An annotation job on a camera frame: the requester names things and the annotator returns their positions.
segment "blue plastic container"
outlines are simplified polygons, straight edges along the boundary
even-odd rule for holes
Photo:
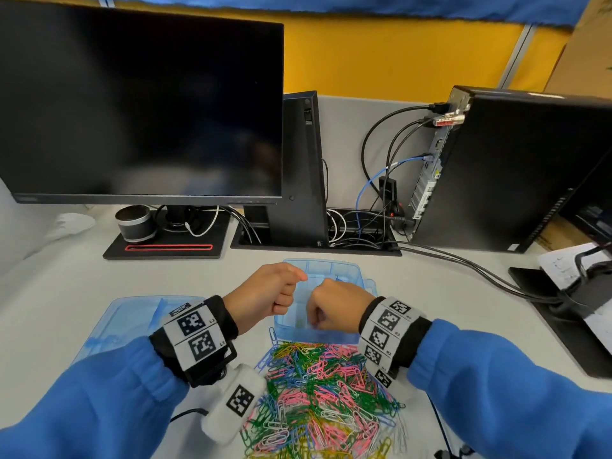
[[[306,341],[309,343],[335,343],[340,345],[356,345],[359,334],[348,334],[342,331],[321,331],[312,328],[306,316],[306,304],[312,291],[325,278],[354,283],[377,295],[376,283],[364,280],[357,264],[352,262],[326,261],[324,259],[286,259],[308,275],[306,282],[300,282],[293,294],[293,304],[284,316],[274,317],[274,329],[279,339],[289,341]]]
[[[124,346],[137,337],[150,335],[171,310],[199,296],[130,296],[113,301],[75,357],[80,361],[92,354]]]

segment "fist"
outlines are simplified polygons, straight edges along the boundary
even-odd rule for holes
[[[353,283],[326,278],[310,295],[308,320],[320,330],[358,333],[361,316],[374,298]]]
[[[287,314],[295,285],[307,280],[306,273],[288,262],[261,266],[251,277],[223,297],[225,308],[241,335],[267,316]]]

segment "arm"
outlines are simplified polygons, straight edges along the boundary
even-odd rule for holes
[[[285,314],[295,284],[305,279],[290,264],[272,264],[222,300],[211,299],[225,316],[218,320],[226,338]],[[140,337],[75,363],[21,422],[0,430],[0,458],[148,459],[188,391],[166,349],[154,336]]]
[[[382,299],[325,281],[309,301],[322,329],[357,332]],[[459,437],[487,458],[612,456],[612,395],[589,392],[533,364],[491,333],[414,320],[393,356]]]

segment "white desk surface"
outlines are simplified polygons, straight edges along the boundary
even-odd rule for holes
[[[115,211],[115,207],[94,208],[90,212],[97,220],[93,229],[47,246],[0,278],[0,428],[18,422],[43,396],[70,365],[114,299],[224,295],[261,264],[300,257],[355,262],[364,277],[376,281],[379,294],[401,298],[430,319],[497,333],[538,365],[584,388],[612,392],[612,381],[590,378],[582,372],[529,303],[498,291],[468,268],[406,252],[401,258],[390,258],[233,250],[229,244],[235,221],[230,223],[221,259],[105,261],[102,254],[118,234]],[[522,255],[458,251],[504,278],[508,278],[511,266],[537,268],[537,255],[542,252],[536,245]],[[270,347],[267,330],[271,325],[271,318],[266,319],[236,340],[236,363],[254,365],[264,355]],[[179,409],[193,407],[202,402],[198,397],[211,395],[198,390],[192,390]],[[417,405],[426,409],[426,397],[415,400],[414,409]],[[431,409],[427,415],[434,419]],[[414,434],[419,422],[409,423]],[[172,424],[156,457],[239,457],[244,450],[238,439],[231,451],[215,448],[212,455],[203,455],[212,445],[201,438],[198,429],[196,419],[188,416]],[[431,448],[442,446],[437,426],[423,434],[437,441]]]

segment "black monitor screen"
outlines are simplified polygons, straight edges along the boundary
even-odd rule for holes
[[[281,195],[282,24],[0,0],[0,62],[13,194]]]

